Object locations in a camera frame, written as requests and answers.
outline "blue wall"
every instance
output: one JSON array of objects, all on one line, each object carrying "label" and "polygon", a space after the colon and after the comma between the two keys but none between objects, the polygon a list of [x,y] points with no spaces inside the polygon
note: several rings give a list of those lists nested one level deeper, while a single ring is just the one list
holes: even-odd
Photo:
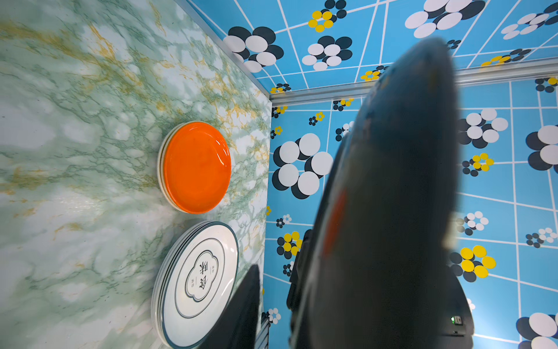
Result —
[{"label": "blue wall", "polygon": [[[460,118],[465,120],[460,121],[464,134],[459,135],[459,141],[468,144],[460,146],[456,165],[460,184],[456,225],[452,229],[458,240],[456,254],[451,256],[456,264],[449,264],[455,264],[452,268],[460,275],[473,309],[477,349],[517,348],[521,341],[535,337],[541,337],[535,339],[538,343],[558,343],[556,334],[551,339],[540,336],[552,336],[543,329],[545,326],[552,329],[558,312],[558,223],[554,198],[554,193],[558,193],[558,173],[551,166],[558,163],[555,161],[558,151],[549,146],[558,143],[558,139],[552,140],[558,137],[553,133],[558,127],[547,127],[538,133],[542,126],[558,124],[558,97],[556,90],[548,87],[553,84],[552,79],[537,82],[531,79],[460,89]],[[281,113],[274,111],[277,117],[272,119],[271,151],[287,141],[314,133],[320,140],[319,151],[335,157],[340,145],[336,140],[338,129],[350,125],[360,105],[361,100],[356,99],[349,106],[347,101],[336,104],[330,101],[281,108]],[[481,117],[469,116],[472,113]],[[479,121],[482,136],[471,141],[466,135],[477,137],[475,132],[479,129],[473,126]],[[530,148],[526,140],[533,132]],[[541,143],[539,135],[547,143]],[[541,158],[538,151],[543,147],[547,148]],[[294,165],[300,174],[304,173],[305,161],[297,160]],[[320,188],[315,194],[298,199],[291,189],[278,190],[273,184],[273,173],[279,168],[272,159],[263,284],[264,309],[270,309],[277,322],[270,330],[271,349],[286,348],[290,336],[291,314],[285,305],[290,286],[286,273],[295,256],[285,250],[291,247],[291,251],[296,251],[296,237],[301,238],[312,228],[328,177],[319,179]],[[469,217],[474,223],[465,222],[468,214],[472,214]],[[279,227],[278,219],[287,224],[279,223]],[[475,269],[467,271],[471,265]],[[520,318],[524,319],[517,326]]]}]

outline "white dot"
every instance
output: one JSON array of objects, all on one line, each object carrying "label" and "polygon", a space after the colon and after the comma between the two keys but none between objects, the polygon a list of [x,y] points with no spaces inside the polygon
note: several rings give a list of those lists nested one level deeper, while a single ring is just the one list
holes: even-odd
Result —
[{"label": "white dot", "polygon": [[504,29],[502,29],[501,33],[502,34],[508,34],[511,33],[512,31],[514,31],[515,29],[517,29],[518,25],[517,24],[510,24],[509,26],[505,27]]},{"label": "white dot", "polygon": [[535,29],[537,29],[537,28],[538,28],[537,25],[528,26],[528,27],[524,28],[522,31],[520,31],[519,33],[521,35],[529,34],[530,32],[535,31]]},{"label": "white dot", "polygon": [[448,0],[426,0],[424,3],[424,11],[432,12],[441,9],[448,3]]},{"label": "white dot", "polygon": [[340,52],[341,52],[341,47],[339,47],[339,45],[336,44],[331,44],[324,48],[324,53],[326,56],[335,56]]},{"label": "white dot", "polygon": [[422,39],[423,37],[427,37],[428,35],[432,34],[436,30],[436,25],[434,23],[424,23],[417,29],[415,29],[414,36],[417,39]]},{"label": "white dot", "polygon": [[326,62],[318,62],[316,64],[314,64],[314,70],[316,71],[322,71],[322,70],[326,70],[328,68],[328,64]]},{"label": "white dot", "polygon": [[341,64],[341,57],[333,56],[325,60],[328,66],[338,66]]},{"label": "white dot", "polygon": [[246,68],[248,68],[250,73],[259,73],[260,71],[262,71],[262,65],[256,61],[248,60],[244,62],[244,65],[246,66]]},{"label": "white dot", "polygon": [[312,156],[320,150],[320,139],[313,133],[307,133],[300,138],[299,148],[304,155]]},{"label": "white dot", "polygon": [[531,349],[558,349],[558,346],[550,338],[535,337],[531,342]]},{"label": "white dot", "polygon": [[540,336],[552,337],[556,334],[558,327],[549,315],[535,313],[529,317],[529,326]]},{"label": "white dot", "polygon": [[287,164],[292,164],[299,158],[300,150],[298,144],[293,141],[288,141],[283,143],[281,148],[279,148],[279,157],[283,162]]},{"label": "white dot", "polygon": [[509,32],[508,34],[504,35],[504,40],[513,39],[514,37],[519,35],[519,30],[514,30]]},{"label": "white dot", "polygon": [[479,139],[482,137],[482,135],[483,135],[483,129],[478,126],[471,126],[467,130],[467,136],[469,136],[469,138],[472,140]]},{"label": "white dot", "polygon": [[325,151],[320,151],[312,158],[312,171],[317,175],[324,176],[331,171],[333,165],[333,157]]},{"label": "white dot", "polygon": [[246,47],[254,52],[264,52],[267,50],[267,41],[258,35],[248,36],[246,38]]},{"label": "white dot", "polygon": [[483,109],[480,112],[480,116],[482,116],[483,119],[485,119],[486,121],[496,119],[497,115],[498,115],[498,113],[496,112],[496,109]]},{"label": "white dot", "polygon": [[428,20],[428,12],[420,11],[410,15],[405,21],[405,26],[409,29],[415,29],[423,25]]},{"label": "white dot", "polygon": [[556,144],[558,143],[558,126],[554,126],[554,125],[543,126],[537,132],[537,135],[538,135],[538,139],[540,139],[541,142],[543,143]]},{"label": "white dot", "polygon": [[273,65],[275,64],[275,62],[277,61],[277,58],[275,57],[275,55],[271,52],[260,52],[257,56],[256,56],[256,60],[261,64],[261,65]]},{"label": "white dot", "polygon": [[550,15],[548,13],[543,13],[542,15],[539,15],[535,18],[533,18],[532,20],[529,21],[529,24],[539,24],[541,22],[546,21],[547,18],[549,18]]},{"label": "white dot", "polygon": [[300,175],[299,190],[304,195],[315,194],[320,189],[320,179],[314,172],[306,171]]},{"label": "white dot", "polygon": [[305,65],[314,65],[317,61],[318,59],[316,58],[316,56],[306,55],[302,57],[302,64]]},{"label": "white dot", "polygon": [[239,54],[237,54],[236,52],[233,53],[233,55],[241,62],[244,62],[244,58],[242,56],[240,56]]},{"label": "white dot", "polygon": [[480,114],[478,113],[471,113],[469,115],[467,115],[467,118],[465,118],[465,120],[467,120],[467,123],[471,126],[476,126],[478,124],[480,124],[480,122],[482,121],[482,118],[480,117]]},{"label": "white dot", "polygon": [[535,17],[537,17],[536,13],[530,13],[526,16],[521,17],[519,21],[517,21],[517,24],[525,24],[527,22],[531,22]]},{"label": "white dot", "polygon": [[508,121],[504,118],[496,118],[492,121],[492,128],[496,131],[504,131],[508,128]]},{"label": "white dot", "polygon": [[459,23],[459,21],[461,21],[461,18],[463,18],[461,12],[450,13],[449,15],[442,17],[442,19],[438,21],[436,28],[438,28],[439,30],[452,28],[457,23]]},{"label": "white dot", "polygon": [[238,36],[229,35],[223,39],[223,42],[230,48],[232,52],[242,52],[246,48],[244,40]]},{"label": "white dot", "polygon": [[446,5],[446,12],[457,12],[463,10],[473,0],[450,0]]},{"label": "white dot", "polygon": [[494,143],[500,138],[498,131],[496,130],[486,130],[483,132],[483,139],[487,143]]},{"label": "white dot", "polygon": [[314,56],[321,55],[324,52],[324,47],[320,44],[312,44],[308,46],[308,53]]},{"label": "white dot", "polygon": [[279,169],[279,182],[286,186],[292,187],[299,179],[299,170],[293,164],[286,164]]},{"label": "white dot", "polygon": [[541,149],[541,159],[550,165],[558,165],[558,145],[547,145]]}]

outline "green marble surface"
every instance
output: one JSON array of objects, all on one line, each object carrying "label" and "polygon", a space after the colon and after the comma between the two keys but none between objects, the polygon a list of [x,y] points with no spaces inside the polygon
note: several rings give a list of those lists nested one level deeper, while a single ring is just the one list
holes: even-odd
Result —
[{"label": "green marble surface", "polygon": [[227,139],[202,215],[263,272],[271,102],[172,0],[0,0],[0,347],[158,348],[151,291],[200,216],[162,196],[178,123]]}]

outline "yellow dot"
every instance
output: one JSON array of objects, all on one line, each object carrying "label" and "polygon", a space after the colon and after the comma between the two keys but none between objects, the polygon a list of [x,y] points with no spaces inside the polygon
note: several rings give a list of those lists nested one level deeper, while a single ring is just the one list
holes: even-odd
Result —
[{"label": "yellow dot", "polygon": [[496,260],[492,257],[485,257],[483,258],[483,265],[487,269],[494,269],[496,267]]},{"label": "yellow dot", "polygon": [[479,278],[484,279],[484,278],[486,278],[486,277],[488,276],[488,270],[487,270],[484,266],[482,266],[482,265],[477,265],[477,266],[475,267],[475,274],[476,274]]},{"label": "yellow dot", "polygon": [[461,250],[461,257],[463,257],[465,259],[473,258],[472,250],[470,248],[465,247],[464,249]]},{"label": "yellow dot", "polygon": [[487,255],[486,248],[484,248],[482,246],[473,247],[473,253],[475,254],[475,256],[477,256],[479,258],[482,258],[482,257]]},{"label": "yellow dot", "polygon": [[473,264],[473,262],[471,262],[470,260],[464,260],[461,263],[461,267],[463,268],[464,271],[473,271],[475,270],[475,265]]}]

